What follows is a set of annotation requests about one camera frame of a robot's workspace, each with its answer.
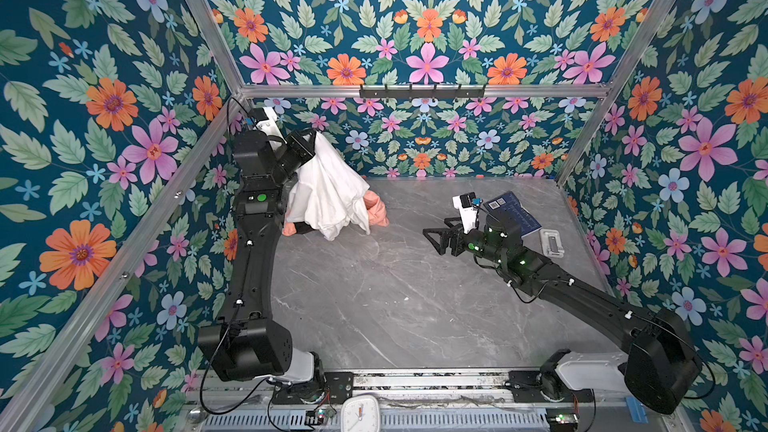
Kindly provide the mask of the white cloth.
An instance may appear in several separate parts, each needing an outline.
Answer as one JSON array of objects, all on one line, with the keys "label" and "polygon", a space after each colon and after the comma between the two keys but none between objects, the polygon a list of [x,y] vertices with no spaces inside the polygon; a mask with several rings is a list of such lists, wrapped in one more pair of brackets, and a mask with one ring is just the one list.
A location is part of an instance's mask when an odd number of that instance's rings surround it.
[{"label": "white cloth", "polygon": [[315,136],[315,155],[297,172],[291,188],[285,221],[306,223],[328,241],[348,225],[370,233],[364,203],[368,183],[355,172],[323,134]]}]

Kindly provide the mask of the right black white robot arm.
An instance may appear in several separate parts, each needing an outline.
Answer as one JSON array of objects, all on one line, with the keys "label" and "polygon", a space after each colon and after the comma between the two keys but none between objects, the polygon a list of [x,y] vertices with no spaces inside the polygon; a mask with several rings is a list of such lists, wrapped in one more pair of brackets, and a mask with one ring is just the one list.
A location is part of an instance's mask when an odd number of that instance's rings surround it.
[{"label": "right black white robot arm", "polygon": [[462,225],[426,228],[423,235],[438,254],[468,252],[490,263],[515,292],[550,302],[607,337],[628,355],[619,367],[628,391],[652,410],[670,414],[704,369],[683,319],[675,312],[653,312],[610,296],[576,278],[545,255],[527,247],[520,228],[491,219],[482,230]]}]

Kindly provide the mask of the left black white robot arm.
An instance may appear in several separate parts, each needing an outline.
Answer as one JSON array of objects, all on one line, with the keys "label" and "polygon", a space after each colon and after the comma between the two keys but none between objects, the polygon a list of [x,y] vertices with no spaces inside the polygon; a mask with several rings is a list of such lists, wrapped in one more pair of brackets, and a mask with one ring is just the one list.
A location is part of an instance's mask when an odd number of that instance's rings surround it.
[{"label": "left black white robot arm", "polygon": [[234,255],[233,270],[213,325],[198,333],[198,347],[220,380],[266,378],[307,400],[326,387],[322,362],[317,354],[296,349],[289,330],[274,320],[271,283],[287,209],[285,186],[314,157],[315,139],[313,129],[285,138],[260,130],[236,137],[240,186],[225,247]]}]

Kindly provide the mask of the pink cloth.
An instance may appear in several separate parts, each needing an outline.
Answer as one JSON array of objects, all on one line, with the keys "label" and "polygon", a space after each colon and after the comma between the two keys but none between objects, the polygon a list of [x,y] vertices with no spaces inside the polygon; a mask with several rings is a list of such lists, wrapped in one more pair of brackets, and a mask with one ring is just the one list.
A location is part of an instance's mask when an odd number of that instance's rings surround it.
[{"label": "pink cloth", "polygon": [[[375,192],[368,190],[363,196],[363,201],[367,209],[369,225],[387,227],[389,225],[389,219],[387,217],[385,204],[380,196]],[[313,230],[314,228],[305,222],[286,222],[283,226],[282,234],[286,237],[290,237],[296,234],[307,234]]]}]

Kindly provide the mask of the blue calibration card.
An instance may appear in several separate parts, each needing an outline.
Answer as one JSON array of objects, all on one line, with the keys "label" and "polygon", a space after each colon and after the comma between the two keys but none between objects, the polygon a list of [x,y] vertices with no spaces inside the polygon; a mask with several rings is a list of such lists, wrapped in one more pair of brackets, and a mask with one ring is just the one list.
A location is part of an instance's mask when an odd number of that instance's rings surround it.
[{"label": "blue calibration card", "polygon": [[512,231],[525,237],[541,228],[541,224],[512,191],[486,201],[483,208],[505,232]]}]

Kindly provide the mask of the small white plastic holder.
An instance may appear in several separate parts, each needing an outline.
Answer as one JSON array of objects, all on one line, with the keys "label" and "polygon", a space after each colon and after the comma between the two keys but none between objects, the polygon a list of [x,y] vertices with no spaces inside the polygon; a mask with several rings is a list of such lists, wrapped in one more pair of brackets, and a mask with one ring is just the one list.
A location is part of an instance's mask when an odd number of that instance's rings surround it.
[{"label": "small white plastic holder", "polygon": [[565,249],[562,244],[560,233],[553,229],[540,229],[539,236],[541,241],[542,253],[549,258],[563,258]]}]

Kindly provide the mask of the white square timer clock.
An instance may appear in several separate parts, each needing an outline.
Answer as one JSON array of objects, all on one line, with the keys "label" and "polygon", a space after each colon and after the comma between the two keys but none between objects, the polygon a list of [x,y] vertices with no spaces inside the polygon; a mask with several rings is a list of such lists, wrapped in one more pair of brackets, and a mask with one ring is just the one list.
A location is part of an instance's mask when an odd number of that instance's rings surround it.
[{"label": "white square timer clock", "polygon": [[374,396],[355,396],[343,403],[340,412],[341,432],[380,432],[381,427],[379,402]]}]

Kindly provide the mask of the small circuit board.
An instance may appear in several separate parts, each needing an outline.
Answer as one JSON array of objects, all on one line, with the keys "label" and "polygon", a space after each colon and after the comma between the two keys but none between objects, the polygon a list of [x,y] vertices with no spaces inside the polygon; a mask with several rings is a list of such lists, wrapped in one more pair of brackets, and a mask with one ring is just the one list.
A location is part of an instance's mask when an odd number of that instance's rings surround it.
[{"label": "small circuit board", "polygon": [[305,413],[305,425],[310,428],[330,426],[334,424],[337,412],[330,406],[322,406],[308,410]]}]

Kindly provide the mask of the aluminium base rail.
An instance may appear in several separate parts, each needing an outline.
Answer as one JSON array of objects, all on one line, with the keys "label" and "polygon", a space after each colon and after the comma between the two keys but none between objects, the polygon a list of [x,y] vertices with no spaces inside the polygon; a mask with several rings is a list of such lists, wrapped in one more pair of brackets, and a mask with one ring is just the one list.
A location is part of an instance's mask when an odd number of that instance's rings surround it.
[{"label": "aluminium base rail", "polygon": [[624,376],[609,360],[583,362],[581,358],[563,366],[338,370],[325,370],[305,360],[283,374],[249,380],[225,381],[214,372],[198,372],[185,399],[189,403],[204,399],[209,408],[224,409],[228,400],[253,403],[276,397],[280,405],[316,405],[322,400],[336,405],[362,394],[394,402],[556,406],[592,399],[641,399],[630,392]]}]

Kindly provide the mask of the blue clip on rail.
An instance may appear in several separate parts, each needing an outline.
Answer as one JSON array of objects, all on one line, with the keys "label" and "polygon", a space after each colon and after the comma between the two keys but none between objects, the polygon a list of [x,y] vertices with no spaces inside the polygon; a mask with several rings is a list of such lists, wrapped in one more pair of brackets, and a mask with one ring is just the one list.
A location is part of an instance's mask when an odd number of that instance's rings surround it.
[{"label": "blue clip on rail", "polygon": [[644,405],[635,397],[626,397],[625,403],[631,420],[637,424],[648,424],[649,419]]}]

